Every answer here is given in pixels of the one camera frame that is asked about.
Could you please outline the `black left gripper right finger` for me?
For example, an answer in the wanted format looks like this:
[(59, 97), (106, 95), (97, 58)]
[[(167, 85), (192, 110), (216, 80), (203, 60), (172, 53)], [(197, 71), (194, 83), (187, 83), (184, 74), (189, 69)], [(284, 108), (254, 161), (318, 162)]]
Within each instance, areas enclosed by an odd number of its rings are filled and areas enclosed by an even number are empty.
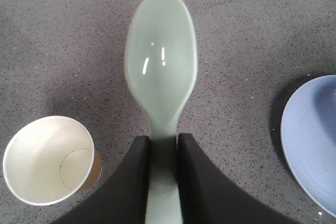
[(228, 179), (190, 133), (177, 140), (177, 177), (184, 223), (294, 223)]

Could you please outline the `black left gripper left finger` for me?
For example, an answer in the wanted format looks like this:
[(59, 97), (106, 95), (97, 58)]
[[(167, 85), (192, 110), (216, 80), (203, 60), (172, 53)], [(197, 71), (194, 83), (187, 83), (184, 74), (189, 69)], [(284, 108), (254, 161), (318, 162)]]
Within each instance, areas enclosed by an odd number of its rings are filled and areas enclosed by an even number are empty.
[(54, 223), (145, 223), (150, 140), (137, 136), (112, 176)]

